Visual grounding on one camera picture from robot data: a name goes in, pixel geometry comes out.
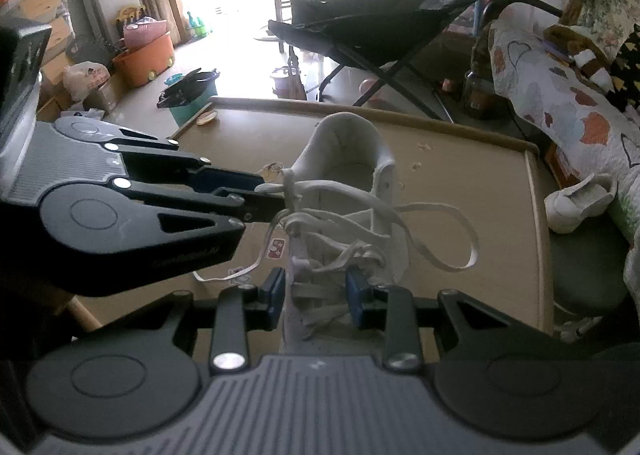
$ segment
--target white shoelace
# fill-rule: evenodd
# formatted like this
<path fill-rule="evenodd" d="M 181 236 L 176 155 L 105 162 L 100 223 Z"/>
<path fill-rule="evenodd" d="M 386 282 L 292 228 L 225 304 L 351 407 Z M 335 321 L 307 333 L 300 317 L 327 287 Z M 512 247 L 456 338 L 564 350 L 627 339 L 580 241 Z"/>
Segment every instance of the white shoelace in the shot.
<path fill-rule="evenodd" d="M 365 212 L 370 212 L 372 210 L 388 223 L 400 226 L 404 229 L 406 236 L 409 238 L 415 249 L 438 269 L 448 271 L 449 273 L 455 273 L 472 267 L 478 260 L 478 234 L 462 212 L 454 206 L 431 202 L 416 202 L 392 207 L 389 204 L 382 202 L 373 194 L 354 188 L 353 186 L 348 186 L 347 184 L 342 184 L 332 180 L 303 180 L 295 182 L 293 181 L 293 172 L 290 169 L 284 169 L 282 174 L 284 178 L 282 184 L 264 183 L 255 188 L 255 191 L 261 193 L 284 194 L 287 206 L 286 209 L 277 213 L 277 215 L 271 220 L 257 260 L 255 260 L 249 267 L 225 276 L 224 278 L 202 278 L 196 271 L 194 271 L 193 276 L 198 281 L 204 283 L 220 283 L 224 281 L 232 282 L 253 271 L 260 265 L 264 256 L 267 254 L 273 230 L 280 222 L 282 222 L 282 227 L 287 235 L 292 236 L 302 234 L 307 237 L 312 236 L 323 249 L 337 255 L 333 261 L 326 265 L 322 265 L 322 263 L 314 259 L 307 260 L 296 257 L 291 258 L 293 264 L 298 269 L 308 270 L 312 274 L 319 274 L 333 273 L 335 271 L 344 270 L 350 265 L 361 265 L 362 263 L 368 262 L 373 262 L 375 265 L 384 267 L 386 264 L 384 246 L 391 240 L 391 236 L 376 233 L 375 231 L 371 231 L 369 228 L 358 224 L 355 220 L 357 215 L 362 214 L 362 212 L 350 215 L 340 215 L 331 211 L 298 207 L 300 199 L 306 192 L 318 190 L 346 195 L 369 208 L 369 210 L 364 210 Z M 471 252 L 465 265 L 451 265 L 450 263 L 440 260 L 427 247 L 427 245 L 412 233 L 404 220 L 402 220 L 401 214 L 415 211 L 442 212 L 452 215 L 452 217 L 454 217 L 463 226 L 463 228 L 465 228 L 466 232 L 469 234 L 471 242 Z M 308 227 L 312 227 L 314 231 L 305 231 L 305 228 Z M 342 242 L 331 239 L 329 235 L 334 234 L 336 231 L 340 231 L 342 233 L 346 232 L 350 236 L 353 236 L 354 240 L 350 244 L 343 244 Z M 295 288 L 295 296 L 318 299 L 335 298 L 341 291 L 341 288 L 338 287 L 331 288 L 312 283 L 294 283 L 293 288 Z M 346 304 L 324 305 L 323 307 L 306 311 L 304 321 L 305 324 L 313 325 L 315 323 L 326 322 L 327 320 L 342 316 L 347 312 L 348 308 Z"/>

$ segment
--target sticker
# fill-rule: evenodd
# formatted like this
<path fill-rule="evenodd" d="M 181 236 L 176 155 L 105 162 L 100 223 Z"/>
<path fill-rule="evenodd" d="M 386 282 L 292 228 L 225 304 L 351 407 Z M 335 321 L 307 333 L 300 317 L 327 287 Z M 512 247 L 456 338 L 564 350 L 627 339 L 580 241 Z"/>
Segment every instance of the sticker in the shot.
<path fill-rule="evenodd" d="M 280 260 L 284 252 L 284 239 L 273 239 L 269 247 L 269 254 L 267 255 L 271 260 Z"/>

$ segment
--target black device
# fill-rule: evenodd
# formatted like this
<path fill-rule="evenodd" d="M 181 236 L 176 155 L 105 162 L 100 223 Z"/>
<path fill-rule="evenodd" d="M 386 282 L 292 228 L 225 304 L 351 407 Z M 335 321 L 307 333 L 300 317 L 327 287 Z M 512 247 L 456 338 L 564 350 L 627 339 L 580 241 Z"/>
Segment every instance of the black device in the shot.
<path fill-rule="evenodd" d="M 284 207 L 253 191 L 261 178 L 172 140 L 84 118 L 36 122 L 47 31 L 16 22 L 0 33 L 11 61 L 3 276 L 113 294 L 230 258 L 244 222 Z M 284 279 L 277 269 L 217 300 L 174 292 L 35 360 L 24 388 L 0 362 L 0 401 L 12 401 L 0 424 L 31 425 L 25 450 L 38 455 L 612 454 L 640 430 L 638 362 L 586 359 L 457 291 L 416 298 L 357 269 L 345 278 L 351 319 L 384 334 L 380 359 L 273 355 L 252 367 L 246 334 L 276 327 Z M 439 362 L 425 364 L 420 327 L 433 329 Z M 203 328 L 212 339 L 199 365 Z M 0 454 L 18 454 L 2 435 Z"/>
<path fill-rule="evenodd" d="M 468 295 L 417 298 L 357 269 L 351 317 L 384 331 L 381 359 L 269 355 L 251 367 L 246 334 L 276 327 L 284 285 L 274 269 L 217 300 L 174 292 L 44 356 L 26 395 L 49 430 L 28 453 L 588 455 L 638 431 L 638 363 L 585 361 Z M 433 328 L 439 362 L 424 363 L 420 327 Z"/>

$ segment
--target pink basket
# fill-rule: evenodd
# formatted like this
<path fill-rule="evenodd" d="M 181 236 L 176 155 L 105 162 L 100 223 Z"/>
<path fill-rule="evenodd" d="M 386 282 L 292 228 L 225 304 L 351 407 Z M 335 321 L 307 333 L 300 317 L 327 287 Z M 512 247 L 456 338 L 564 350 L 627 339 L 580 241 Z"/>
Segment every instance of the pink basket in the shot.
<path fill-rule="evenodd" d="M 147 22 L 146 24 L 129 24 L 123 30 L 124 45 L 131 52 L 145 47 L 166 33 L 166 20 Z"/>

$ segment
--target green cushion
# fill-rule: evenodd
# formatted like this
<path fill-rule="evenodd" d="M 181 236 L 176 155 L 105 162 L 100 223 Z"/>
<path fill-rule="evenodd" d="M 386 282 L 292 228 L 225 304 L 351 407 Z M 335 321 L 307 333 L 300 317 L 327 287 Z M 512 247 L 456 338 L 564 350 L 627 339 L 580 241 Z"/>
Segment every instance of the green cushion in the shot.
<path fill-rule="evenodd" d="M 580 316 L 603 316 L 624 299 L 622 281 L 629 244 L 605 213 L 582 222 L 573 233 L 552 231 L 554 300 Z"/>

